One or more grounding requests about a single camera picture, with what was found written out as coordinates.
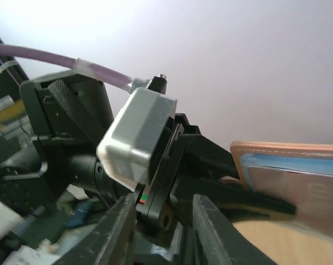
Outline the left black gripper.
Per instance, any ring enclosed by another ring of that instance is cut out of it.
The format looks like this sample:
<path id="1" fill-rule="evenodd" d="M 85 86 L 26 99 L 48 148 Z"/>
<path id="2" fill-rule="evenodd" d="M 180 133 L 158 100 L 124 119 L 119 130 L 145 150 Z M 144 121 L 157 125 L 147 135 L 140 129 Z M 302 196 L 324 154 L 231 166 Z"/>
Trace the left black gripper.
<path id="1" fill-rule="evenodd" d="M 194 195 L 206 196 L 227 218 L 293 218 L 296 207 L 282 199 L 244 189 L 224 177 L 239 181 L 232 154 L 199 133 L 184 113 L 177 113 L 171 137 L 156 169 L 149 190 L 143 191 L 136 205 L 137 220 L 148 230 L 170 228 L 174 211 L 170 191 L 182 160 L 185 176 L 205 179 L 177 180 L 177 213 L 192 217 Z"/>

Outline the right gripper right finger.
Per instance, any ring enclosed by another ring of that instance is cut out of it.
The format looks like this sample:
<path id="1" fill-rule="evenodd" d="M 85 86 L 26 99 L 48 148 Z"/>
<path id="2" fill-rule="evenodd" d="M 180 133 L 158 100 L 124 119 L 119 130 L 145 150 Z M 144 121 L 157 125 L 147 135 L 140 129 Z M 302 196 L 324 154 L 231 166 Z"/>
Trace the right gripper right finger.
<path id="1" fill-rule="evenodd" d="M 250 243 L 204 195 L 192 202 L 193 228 L 208 264 L 275 264 Z"/>

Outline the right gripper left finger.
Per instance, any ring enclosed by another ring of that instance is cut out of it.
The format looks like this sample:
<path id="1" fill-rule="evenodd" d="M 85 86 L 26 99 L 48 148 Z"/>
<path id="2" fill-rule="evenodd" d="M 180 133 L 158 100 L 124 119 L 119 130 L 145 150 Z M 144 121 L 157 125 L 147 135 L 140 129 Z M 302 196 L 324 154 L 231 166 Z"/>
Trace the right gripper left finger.
<path id="1" fill-rule="evenodd" d="M 55 264 L 133 264 L 135 232 L 136 199 L 129 194 L 119 199 L 93 231 Z"/>

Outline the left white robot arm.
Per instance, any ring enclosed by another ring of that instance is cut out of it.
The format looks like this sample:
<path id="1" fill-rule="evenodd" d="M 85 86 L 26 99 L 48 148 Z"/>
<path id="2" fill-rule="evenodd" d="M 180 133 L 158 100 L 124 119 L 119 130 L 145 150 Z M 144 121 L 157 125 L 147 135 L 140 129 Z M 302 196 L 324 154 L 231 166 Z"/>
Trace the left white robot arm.
<path id="1" fill-rule="evenodd" d="M 167 246 L 177 224 L 193 225 L 195 194 L 207 196 L 231 222 L 290 220 L 291 203 L 244 189 L 227 150 L 204 137 L 183 113 L 166 118 L 166 81 L 152 80 L 158 96 L 146 125 L 132 122 L 121 135 L 141 133 L 136 156 L 118 160 L 112 172 L 103 168 L 95 149 L 115 120 L 102 82 L 68 71 L 25 81 L 20 86 L 34 131 L 31 145 L 0 164 L 0 201 L 20 214 L 53 203 L 70 184 L 115 202 L 138 190 L 119 181 L 142 166 L 148 194 L 139 203 L 137 227 L 149 241 Z"/>

